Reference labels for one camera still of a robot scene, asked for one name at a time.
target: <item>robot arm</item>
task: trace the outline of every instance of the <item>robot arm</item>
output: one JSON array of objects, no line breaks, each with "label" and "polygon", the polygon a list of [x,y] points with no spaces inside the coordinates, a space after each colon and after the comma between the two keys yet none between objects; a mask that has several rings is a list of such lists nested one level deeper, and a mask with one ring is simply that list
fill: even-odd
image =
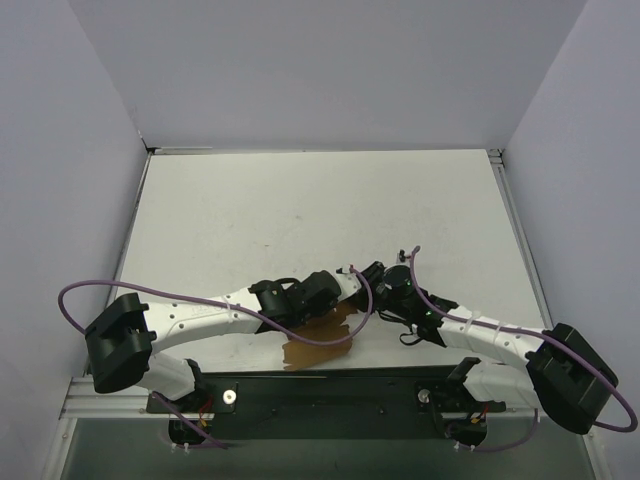
[{"label": "robot arm", "polygon": [[[362,278],[371,288],[374,310],[386,314],[381,318],[393,315],[393,321],[410,326],[420,338],[496,360],[496,363],[477,359],[466,363],[460,381],[464,395],[468,394],[475,402],[538,408],[543,400],[547,413],[576,433],[585,433],[604,407],[609,394],[591,388],[593,382],[588,372],[575,368],[566,358],[559,359],[543,340],[500,329],[489,330],[471,322],[456,323],[429,309],[416,294],[406,265],[386,268],[375,262],[362,273]],[[441,311],[500,325],[489,318],[475,318],[455,302],[429,297]],[[336,273],[315,272],[304,281],[263,280],[211,300],[219,306],[142,304],[137,294],[118,297],[86,329],[96,392],[110,393],[138,385],[157,391],[176,404],[194,405],[195,401],[197,405],[202,398],[198,397],[202,373],[197,363],[173,358],[162,353],[164,349],[227,333],[257,334],[273,330],[273,325],[295,328],[326,314],[344,300],[365,311],[369,299],[358,277],[348,269],[340,269]],[[251,312],[259,312],[270,320],[269,324]],[[576,353],[595,356],[602,371],[617,384],[613,372],[577,332],[571,329],[565,340],[579,350]],[[585,399],[589,406],[586,415]]]}]

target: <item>screw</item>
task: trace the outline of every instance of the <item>screw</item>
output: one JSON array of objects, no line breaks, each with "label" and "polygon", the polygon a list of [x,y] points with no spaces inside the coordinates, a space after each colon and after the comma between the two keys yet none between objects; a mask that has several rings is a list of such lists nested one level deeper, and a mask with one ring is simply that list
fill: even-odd
[{"label": "screw", "polygon": [[236,402],[236,392],[234,392],[233,390],[226,390],[222,394],[222,400],[227,405],[233,405]]},{"label": "screw", "polygon": [[418,392],[418,401],[420,403],[429,403],[429,394],[431,392],[429,390],[427,390],[426,388],[423,388],[422,390],[420,390]]}]

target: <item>white table surface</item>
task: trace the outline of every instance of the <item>white table surface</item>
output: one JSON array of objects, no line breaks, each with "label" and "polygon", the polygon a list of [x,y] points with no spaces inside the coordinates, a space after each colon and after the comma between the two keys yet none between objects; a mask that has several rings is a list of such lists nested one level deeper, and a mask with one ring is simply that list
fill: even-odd
[{"label": "white table surface", "polygon": [[[423,288],[543,327],[484,150],[154,156],[121,279],[211,297],[347,263],[392,264],[416,244]],[[322,368],[455,364],[469,355],[405,347],[405,331],[376,316],[346,356]],[[166,352],[203,371],[281,370],[285,342],[278,332],[227,335]]]}]

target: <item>white wall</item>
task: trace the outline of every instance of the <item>white wall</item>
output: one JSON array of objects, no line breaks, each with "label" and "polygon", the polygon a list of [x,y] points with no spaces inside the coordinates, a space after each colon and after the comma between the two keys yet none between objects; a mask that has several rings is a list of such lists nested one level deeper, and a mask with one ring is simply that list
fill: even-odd
[{"label": "white wall", "polygon": [[66,1],[0,10],[0,478],[31,479],[85,358],[57,291],[113,275],[145,151]]},{"label": "white wall", "polygon": [[[640,3],[590,0],[506,150],[554,321],[577,326],[640,409]],[[611,401],[605,419],[626,424]],[[607,434],[616,479],[640,434]]]},{"label": "white wall", "polygon": [[504,147],[585,0],[70,0],[151,146]]}]

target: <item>glass panel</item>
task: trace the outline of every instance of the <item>glass panel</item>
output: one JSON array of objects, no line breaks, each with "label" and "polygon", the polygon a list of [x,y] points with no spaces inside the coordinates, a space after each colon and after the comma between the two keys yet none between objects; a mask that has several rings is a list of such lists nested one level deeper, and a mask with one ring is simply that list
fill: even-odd
[{"label": "glass panel", "polygon": [[[524,418],[490,421],[493,445],[530,425]],[[498,454],[456,453],[449,440],[254,440],[185,455],[161,441],[166,428],[166,420],[81,419],[62,478],[594,478],[582,439],[548,420],[528,444]]]}]

